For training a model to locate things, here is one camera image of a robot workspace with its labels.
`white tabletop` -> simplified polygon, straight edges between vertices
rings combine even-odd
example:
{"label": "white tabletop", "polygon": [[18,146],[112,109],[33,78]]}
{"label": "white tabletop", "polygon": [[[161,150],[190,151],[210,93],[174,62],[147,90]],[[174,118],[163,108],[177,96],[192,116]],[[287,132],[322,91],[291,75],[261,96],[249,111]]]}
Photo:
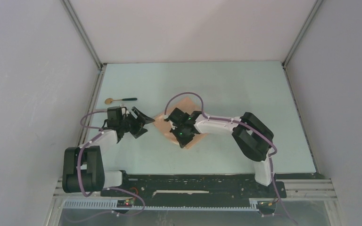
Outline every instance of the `white tabletop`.
{"label": "white tabletop", "polygon": [[[174,95],[192,91],[205,102],[205,112],[242,116],[252,112],[274,133],[277,173],[315,172],[298,114],[280,62],[201,62],[108,64],[96,109],[107,108],[108,97],[137,97],[124,102],[150,117],[160,114]],[[197,104],[197,98],[190,96]],[[110,106],[119,105],[113,102]],[[101,127],[105,113],[96,114],[92,126]],[[153,124],[138,139],[131,134],[103,155],[105,170],[130,174],[236,174],[254,173],[233,137],[209,134],[189,150],[167,140]],[[97,131],[91,130],[88,138]]]}

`spoon head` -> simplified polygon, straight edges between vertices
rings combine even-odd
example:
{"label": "spoon head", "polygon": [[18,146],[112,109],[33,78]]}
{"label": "spoon head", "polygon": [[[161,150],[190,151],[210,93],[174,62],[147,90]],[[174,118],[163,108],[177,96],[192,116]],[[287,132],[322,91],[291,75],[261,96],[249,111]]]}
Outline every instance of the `spoon head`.
{"label": "spoon head", "polygon": [[105,100],[105,104],[109,105],[113,102],[113,99],[112,98],[108,98]]}

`light blue table surface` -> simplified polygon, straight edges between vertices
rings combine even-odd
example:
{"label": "light blue table surface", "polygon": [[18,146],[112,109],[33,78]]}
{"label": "light blue table surface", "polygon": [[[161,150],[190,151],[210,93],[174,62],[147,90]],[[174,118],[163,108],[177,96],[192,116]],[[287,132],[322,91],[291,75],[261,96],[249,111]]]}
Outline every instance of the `light blue table surface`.
{"label": "light blue table surface", "polygon": [[[280,62],[108,64],[95,108],[107,108],[104,101],[108,97],[137,97],[138,101],[124,102],[125,106],[155,117],[171,97],[185,91],[198,93],[205,102],[205,112],[211,115],[255,114],[274,133],[279,151],[273,157],[275,172],[315,172]],[[199,104],[197,98],[190,97]],[[96,114],[91,125],[101,127],[106,118],[105,113]],[[185,150],[167,140],[153,124],[145,128],[148,133],[138,139],[126,134],[103,155],[105,170],[130,174],[254,173],[252,162],[231,135],[209,134]],[[88,138],[96,133],[89,131]]]}

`white wall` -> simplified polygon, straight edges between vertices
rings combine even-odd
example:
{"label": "white wall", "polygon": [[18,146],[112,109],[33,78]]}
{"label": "white wall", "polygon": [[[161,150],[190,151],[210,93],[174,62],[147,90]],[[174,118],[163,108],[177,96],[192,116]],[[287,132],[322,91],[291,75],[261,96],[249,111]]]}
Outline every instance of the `white wall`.
{"label": "white wall", "polygon": [[72,0],[105,63],[284,60],[315,0]]}
{"label": "white wall", "polygon": [[288,73],[347,225],[362,225],[362,1],[326,0]]}
{"label": "white wall", "polygon": [[0,226],[43,224],[96,73],[59,0],[0,1]]}

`wall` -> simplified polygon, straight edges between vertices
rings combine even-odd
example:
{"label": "wall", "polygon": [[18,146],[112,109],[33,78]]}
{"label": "wall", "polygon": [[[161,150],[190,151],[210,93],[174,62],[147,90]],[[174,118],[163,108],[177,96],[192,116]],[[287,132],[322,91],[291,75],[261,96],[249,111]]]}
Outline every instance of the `wall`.
{"label": "wall", "polygon": [[43,224],[96,74],[60,1],[0,1],[0,226]]}
{"label": "wall", "polygon": [[102,62],[284,60],[315,0],[72,0]]}
{"label": "wall", "polygon": [[288,73],[347,225],[362,225],[362,1],[325,1]]}

